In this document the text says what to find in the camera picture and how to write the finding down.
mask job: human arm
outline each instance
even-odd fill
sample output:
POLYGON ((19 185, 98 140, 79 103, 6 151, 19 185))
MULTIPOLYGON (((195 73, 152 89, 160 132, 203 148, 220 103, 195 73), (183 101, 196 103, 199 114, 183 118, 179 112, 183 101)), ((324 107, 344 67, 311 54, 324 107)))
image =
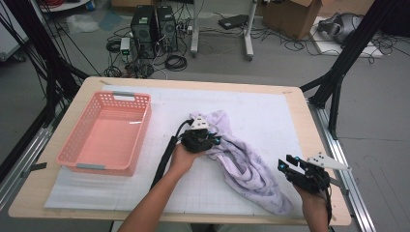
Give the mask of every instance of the human arm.
POLYGON ((297 186, 294 187, 302 197, 302 211, 310 232, 328 232, 328 211, 325 199, 297 186))
POLYGON ((175 147, 168 171, 127 216, 118 231, 155 231, 162 211, 178 181, 204 153, 192 154, 181 144, 175 147))

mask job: cardboard box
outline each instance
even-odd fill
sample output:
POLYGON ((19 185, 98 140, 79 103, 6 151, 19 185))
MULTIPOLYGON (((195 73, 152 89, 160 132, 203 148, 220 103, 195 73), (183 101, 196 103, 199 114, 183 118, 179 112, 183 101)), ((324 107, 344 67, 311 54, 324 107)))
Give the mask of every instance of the cardboard box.
POLYGON ((335 13, 365 15, 373 2, 374 0, 337 0, 332 4, 322 7, 319 15, 324 17, 330 17, 335 13))
POLYGON ((138 5, 157 6, 158 0, 111 0, 111 6, 119 11, 135 11, 138 5))
POLYGON ((307 36, 320 8, 333 0, 286 0, 268 3, 263 24, 294 40, 307 36))

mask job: white paper sheet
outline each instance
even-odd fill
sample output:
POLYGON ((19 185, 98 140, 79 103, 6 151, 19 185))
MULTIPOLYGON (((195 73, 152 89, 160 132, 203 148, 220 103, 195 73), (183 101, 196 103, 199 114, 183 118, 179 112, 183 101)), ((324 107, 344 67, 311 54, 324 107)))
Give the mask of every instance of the white paper sheet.
MULTIPOLYGON (((130 211, 148 192, 170 136, 193 111, 227 113, 233 134, 247 141, 271 167, 281 190, 294 204, 291 216, 302 216, 301 200, 277 169, 287 154, 302 156, 286 98, 282 95, 184 89, 104 87, 104 90, 150 94, 152 117, 135 174, 118 177, 75 173, 62 167, 45 203, 47 208, 130 211)), ((218 164, 197 159, 164 210, 169 213, 270 215, 230 188, 218 164)))

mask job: basket handle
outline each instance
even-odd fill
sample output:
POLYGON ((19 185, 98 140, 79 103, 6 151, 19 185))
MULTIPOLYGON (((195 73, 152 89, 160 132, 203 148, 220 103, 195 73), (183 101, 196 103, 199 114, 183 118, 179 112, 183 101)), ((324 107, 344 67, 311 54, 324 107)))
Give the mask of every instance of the basket handle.
POLYGON ((92 163, 78 163, 75 167, 85 169, 105 170, 105 165, 92 163))
POLYGON ((122 96, 122 97, 134 97, 135 93, 132 92, 122 92, 122 91, 112 91, 112 95, 114 96, 122 96))

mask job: white plastic mount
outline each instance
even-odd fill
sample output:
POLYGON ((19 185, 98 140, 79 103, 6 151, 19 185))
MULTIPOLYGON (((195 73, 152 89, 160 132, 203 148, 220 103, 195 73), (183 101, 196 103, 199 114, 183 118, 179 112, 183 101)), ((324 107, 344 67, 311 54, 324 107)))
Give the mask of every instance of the white plastic mount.
POLYGON ((198 115, 190 125, 192 130, 208 129, 209 127, 209 123, 201 115, 198 115))
POLYGON ((332 168, 332 169, 337 169, 337 170, 351 170, 352 168, 341 163, 338 162, 326 155, 316 155, 314 157, 311 158, 307 158, 307 162, 319 166, 319 167, 323 167, 323 168, 332 168))

